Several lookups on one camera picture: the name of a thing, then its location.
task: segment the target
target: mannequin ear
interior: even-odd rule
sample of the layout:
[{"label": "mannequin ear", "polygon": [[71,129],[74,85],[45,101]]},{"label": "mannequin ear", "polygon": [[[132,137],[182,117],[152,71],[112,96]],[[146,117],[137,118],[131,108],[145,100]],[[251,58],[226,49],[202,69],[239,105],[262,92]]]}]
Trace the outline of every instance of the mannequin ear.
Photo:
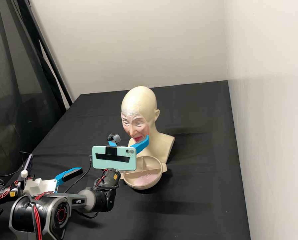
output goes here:
[{"label": "mannequin ear", "polygon": [[156,121],[158,119],[159,115],[160,115],[160,110],[157,109],[154,114],[155,114],[154,121]]}]

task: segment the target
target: mint green phone case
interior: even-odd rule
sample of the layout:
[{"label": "mint green phone case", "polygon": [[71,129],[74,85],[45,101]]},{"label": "mint green phone case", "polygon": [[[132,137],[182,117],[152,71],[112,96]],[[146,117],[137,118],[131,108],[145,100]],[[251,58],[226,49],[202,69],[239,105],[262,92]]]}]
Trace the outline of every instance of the mint green phone case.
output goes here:
[{"label": "mint green phone case", "polygon": [[137,168],[137,152],[134,147],[92,147],[92,166],[97,169],[114,168],[134,171]]}]

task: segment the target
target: bowl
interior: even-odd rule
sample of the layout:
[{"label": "bowl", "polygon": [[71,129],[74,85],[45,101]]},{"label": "bowl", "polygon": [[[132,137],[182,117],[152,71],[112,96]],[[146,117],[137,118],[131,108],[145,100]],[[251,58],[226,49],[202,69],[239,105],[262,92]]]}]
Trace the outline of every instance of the bowl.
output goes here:
[{"label": "bowl", "polygon": [[166,164],[161,163],[157,158],[141,156],[137,157],[136,170],[124,171],[124,173],[121,174],[121,179],[134,189],[145,190],[157,184],[162,173],[166,171]]}]

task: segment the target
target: mannequin head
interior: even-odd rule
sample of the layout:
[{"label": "mannequin head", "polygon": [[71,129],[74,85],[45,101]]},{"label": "mannequin head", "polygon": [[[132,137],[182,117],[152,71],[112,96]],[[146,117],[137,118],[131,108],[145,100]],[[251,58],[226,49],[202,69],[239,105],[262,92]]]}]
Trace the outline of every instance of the mannequin head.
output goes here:
[{"label": "mannequin head", "polygon": [[123,128],[135,142],[157,132],[155,121],[159,114],[155,94],[147,87],[140,86],[131,89],[121,104]]}]

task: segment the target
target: table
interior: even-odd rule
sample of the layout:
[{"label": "table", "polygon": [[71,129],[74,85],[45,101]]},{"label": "table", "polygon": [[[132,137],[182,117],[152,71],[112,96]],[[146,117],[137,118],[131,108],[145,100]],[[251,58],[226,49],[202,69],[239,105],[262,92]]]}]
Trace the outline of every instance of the table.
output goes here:
[{"label": "table", "polygon": [[[148,190],[121,181],[113,210],[94,219],[73,213],[65,239],[250,239],[228,82],[152,90],[161,112],[156,127],[175,137],[168,171]],[[126,92],[80,95],[33,151],[36,177],[52,179],[72,167],[87,170],[92,146],[106,145],[110,133],[127,146],[120,119]],[[91,168],[69,192],[91,186],[100,175]],[[15,239],[8,229],[11,206],[1,205],[0,239]]]}]

